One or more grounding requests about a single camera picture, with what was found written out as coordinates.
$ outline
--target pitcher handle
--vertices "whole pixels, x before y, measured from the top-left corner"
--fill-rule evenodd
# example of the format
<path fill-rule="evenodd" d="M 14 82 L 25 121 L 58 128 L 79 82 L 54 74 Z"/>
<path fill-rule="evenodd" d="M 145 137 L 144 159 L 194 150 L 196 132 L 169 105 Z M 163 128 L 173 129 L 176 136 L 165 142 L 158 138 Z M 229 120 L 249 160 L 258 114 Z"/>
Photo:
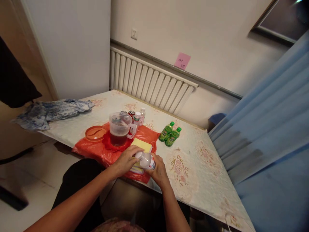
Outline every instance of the pitcher handle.
<path fill-rule="evenodd" d="M 129 139 L 132 139 L 136 134 L 137 125 L 132 123 L 129 126 L 130 126 L 129 133 L 126 137 L 129 138 Z"/>

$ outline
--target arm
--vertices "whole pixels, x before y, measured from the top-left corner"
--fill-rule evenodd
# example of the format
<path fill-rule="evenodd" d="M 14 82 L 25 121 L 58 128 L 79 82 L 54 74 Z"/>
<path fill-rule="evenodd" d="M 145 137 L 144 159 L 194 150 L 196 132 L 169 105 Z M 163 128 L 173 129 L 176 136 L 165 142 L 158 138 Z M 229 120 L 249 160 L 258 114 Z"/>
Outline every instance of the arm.
<path fill-rule="evenodd" d="M 163 159 L 151 153 L 156 162 L 154 170 L 147 170 L 147 173 L 159 185 L 163 195 L 164 213 L 166 220 L 166 230 L 168 232 L 188 232 L 191 231 L 186 218 L 184 217 L 178 202 L 176 200 L 173 188 L 171 187 L 170 180 L 168 179 L 165 164 Z"/>
<path fill-rule="evenodd" d="M 143 151 L 143 149 L 135 145 L 127 148 L 113 165 L 26 231 L 74 231 L 104 187 L 112 180 L 124 175 L 139 161 L 132 157 L 138 151 Z"/>

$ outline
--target pink sticky note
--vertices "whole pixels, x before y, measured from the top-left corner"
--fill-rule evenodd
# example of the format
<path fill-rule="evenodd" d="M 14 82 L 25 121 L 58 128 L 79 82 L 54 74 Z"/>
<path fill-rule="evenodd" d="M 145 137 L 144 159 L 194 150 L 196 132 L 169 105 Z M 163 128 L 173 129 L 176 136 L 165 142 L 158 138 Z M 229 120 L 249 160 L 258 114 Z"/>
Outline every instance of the pink sticky note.
<path fill-rule="evenodd" d="M 191 59 L 191 56 L 184 54 L 184 53 L 179 53 L 174 66 L 185 70 L 190 59 Z"/>

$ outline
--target floral tablecloth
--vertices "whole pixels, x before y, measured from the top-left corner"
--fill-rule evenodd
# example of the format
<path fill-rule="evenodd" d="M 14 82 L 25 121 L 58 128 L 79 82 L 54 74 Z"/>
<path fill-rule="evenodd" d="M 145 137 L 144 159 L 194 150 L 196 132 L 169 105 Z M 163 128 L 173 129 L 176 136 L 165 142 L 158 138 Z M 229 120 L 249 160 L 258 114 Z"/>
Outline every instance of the floral tablecloth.
<path fill-rule="evenodd" d="M 50 122 L 50 130 L 43 134 L 73 147 L 85 136 L 85 131 L 94 125 L 103 125 L 110 113 L 139 111 L 146 109 L 144 125 L 161 132 L 171 121 L 174 128 L 181 127 L 180 137 L 171 147 L 159 140 L 156 154 L 165 163 L 168 177 L 176 198 L 241 231 L 252 231 L 253 225 L 224 168 L 207 131 L 157 110 L 119 91 L 94 95 L 91 100 L 96 106 L 92 111 L 62 121 Z M 150 179 L 146 185 L 161 192 Z"/>

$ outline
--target picture frame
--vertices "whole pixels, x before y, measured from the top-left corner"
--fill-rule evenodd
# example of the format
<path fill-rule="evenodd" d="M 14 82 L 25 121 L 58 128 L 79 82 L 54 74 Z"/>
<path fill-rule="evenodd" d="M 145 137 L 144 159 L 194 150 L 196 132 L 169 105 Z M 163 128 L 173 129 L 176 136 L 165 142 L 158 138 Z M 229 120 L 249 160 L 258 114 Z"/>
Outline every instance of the picture frame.
<path fill-rule="evenodd" d="M 291 47 L 308 30 L 306 0 L 273 0 L 252 32 Z"/>

